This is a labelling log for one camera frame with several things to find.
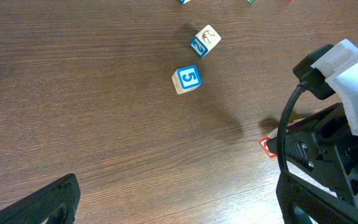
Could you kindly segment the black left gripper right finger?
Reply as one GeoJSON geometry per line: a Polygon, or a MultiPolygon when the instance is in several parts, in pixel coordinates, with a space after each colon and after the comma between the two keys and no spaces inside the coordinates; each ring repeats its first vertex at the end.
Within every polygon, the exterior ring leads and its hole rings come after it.
{"type": "Polygon", "coordinates": [[[285,223],[358,223],[358,209],[287,172],[276,194],[285,223]]]}

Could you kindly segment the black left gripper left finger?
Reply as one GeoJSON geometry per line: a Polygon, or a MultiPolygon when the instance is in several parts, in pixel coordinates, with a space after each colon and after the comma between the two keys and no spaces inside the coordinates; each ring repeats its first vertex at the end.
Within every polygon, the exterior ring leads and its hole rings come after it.
{"type": "Polygon", "coordinates": [[[67,174],[0,210],[0,223],[73,223],[80,195],[75,174],[67,174]]]}

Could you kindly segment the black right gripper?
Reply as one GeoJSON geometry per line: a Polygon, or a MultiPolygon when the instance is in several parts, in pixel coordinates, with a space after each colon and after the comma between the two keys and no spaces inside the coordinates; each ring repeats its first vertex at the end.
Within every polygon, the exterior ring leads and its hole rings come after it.
{"type": "Polygon", "coordinates": [[[358,208],[358,136],[336,103],[288,127],[285,159],[358,208]]]}

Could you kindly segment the red sided wooden block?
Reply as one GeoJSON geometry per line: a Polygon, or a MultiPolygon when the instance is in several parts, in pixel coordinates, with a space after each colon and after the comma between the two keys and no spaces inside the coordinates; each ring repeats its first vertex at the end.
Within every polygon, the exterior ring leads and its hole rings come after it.
{"type": "MultiPolygon", "coordinates": [[[[307,149],[303,147],[305,145],[303,142],[295,138],[295,129],[294,123],[290,123],[287,127],[285,154],[293,159],[307,159],[307,149]]],[[[259,141],[259,144],[269,158],[277,157],[277,134],[278,128],[275,128],[259,141]]]]}

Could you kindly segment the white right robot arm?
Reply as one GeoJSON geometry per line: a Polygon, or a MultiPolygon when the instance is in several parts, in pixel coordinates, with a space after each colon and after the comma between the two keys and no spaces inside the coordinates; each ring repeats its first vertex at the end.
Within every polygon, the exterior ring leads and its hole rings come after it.
{"type": "Polygon", "coordinates": [[[358,48],[347,39],[326,44],[293,73],[317,99],[341,101],[288,125],[285,158],[358,208],[358,48]]]}

